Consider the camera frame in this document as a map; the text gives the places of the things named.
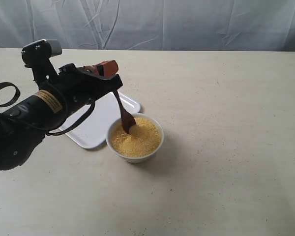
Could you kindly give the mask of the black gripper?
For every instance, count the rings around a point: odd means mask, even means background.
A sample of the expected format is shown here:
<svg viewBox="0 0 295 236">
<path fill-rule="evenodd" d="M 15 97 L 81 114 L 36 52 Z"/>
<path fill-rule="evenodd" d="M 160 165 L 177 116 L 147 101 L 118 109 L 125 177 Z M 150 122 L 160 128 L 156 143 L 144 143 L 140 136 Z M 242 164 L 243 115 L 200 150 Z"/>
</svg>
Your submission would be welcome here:
<svg viewBox="0 0 295 236">
<path fill-rule="evenodd" d="M 34 96 L 43 100 L 53 113 L 68 111 L 71 115 L 122 85 L 115 60 L 102 61 L 95 66 L 76 67 L 71 63 L 59 69 L 55 80 L 44 82 Z"/>
</svg>

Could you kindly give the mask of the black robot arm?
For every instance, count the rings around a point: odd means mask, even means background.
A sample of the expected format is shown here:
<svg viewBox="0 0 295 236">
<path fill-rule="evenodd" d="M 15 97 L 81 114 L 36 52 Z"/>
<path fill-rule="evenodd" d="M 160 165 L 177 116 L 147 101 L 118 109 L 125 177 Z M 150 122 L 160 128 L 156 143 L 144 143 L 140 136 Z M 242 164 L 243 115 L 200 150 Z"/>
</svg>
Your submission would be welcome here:
<svg viewBox="0 0 295 236">
<path fill-rule="evenodd" d="M 94 111 L 98 99 L 122 86 L 115 60 L 82 67 L 70 63 L 59 72 L 50 63 L 46 68 L 31 68 L 38 91 L 18 101 L 17 89 L 0 113 L 0 171 L 23 165 L 46 136 L 61 135 L 58 128 L 88 105 L 66 132 L 78 127 Z"/>
</svg>

